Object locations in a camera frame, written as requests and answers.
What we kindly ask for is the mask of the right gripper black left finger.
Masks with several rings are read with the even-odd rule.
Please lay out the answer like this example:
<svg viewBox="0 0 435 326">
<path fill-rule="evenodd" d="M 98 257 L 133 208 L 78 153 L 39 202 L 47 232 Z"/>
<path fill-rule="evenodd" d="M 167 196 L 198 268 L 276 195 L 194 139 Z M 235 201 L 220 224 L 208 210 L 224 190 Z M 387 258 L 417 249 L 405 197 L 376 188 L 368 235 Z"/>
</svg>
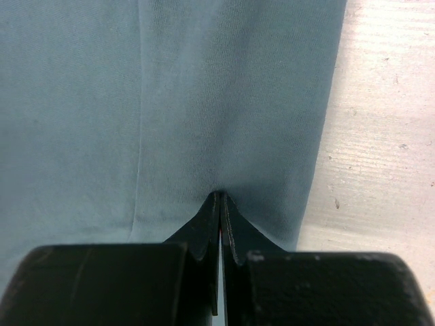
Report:
<svg viewBox="0 0 435 326">
<path fill-rule="evenodd" d="M 1 299 L 2 325 L 210 325 L 220 195 L 162 243 L 41 246 Z"/>
</svg>

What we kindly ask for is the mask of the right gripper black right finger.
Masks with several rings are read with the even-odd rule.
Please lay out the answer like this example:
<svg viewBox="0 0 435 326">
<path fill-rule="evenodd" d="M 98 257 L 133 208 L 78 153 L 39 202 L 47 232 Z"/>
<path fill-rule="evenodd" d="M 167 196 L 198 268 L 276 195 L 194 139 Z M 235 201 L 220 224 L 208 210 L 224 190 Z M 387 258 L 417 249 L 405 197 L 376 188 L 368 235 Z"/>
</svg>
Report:
<svg viewBox="0 0 435 326">
<path fill-rule="evenodd" d="M 227 325 L 433 325 L 411 269 L 379 252 L 289 252 L 220 196 Z"/>
</svg>

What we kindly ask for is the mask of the teal blue t shirt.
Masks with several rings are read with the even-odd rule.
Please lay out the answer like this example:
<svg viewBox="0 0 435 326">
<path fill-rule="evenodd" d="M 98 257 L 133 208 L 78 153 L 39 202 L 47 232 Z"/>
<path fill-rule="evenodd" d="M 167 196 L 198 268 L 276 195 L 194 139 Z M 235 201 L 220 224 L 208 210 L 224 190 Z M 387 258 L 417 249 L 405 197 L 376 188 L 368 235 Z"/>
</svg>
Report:
<svg viewBox="0 0 435 326">
<path fill-rule="evenodd" d="M 2 1 L 1 286 L 33 248 L 158 242 L 224 190 L 294 249 L 344 1 Z"/>
</svg>

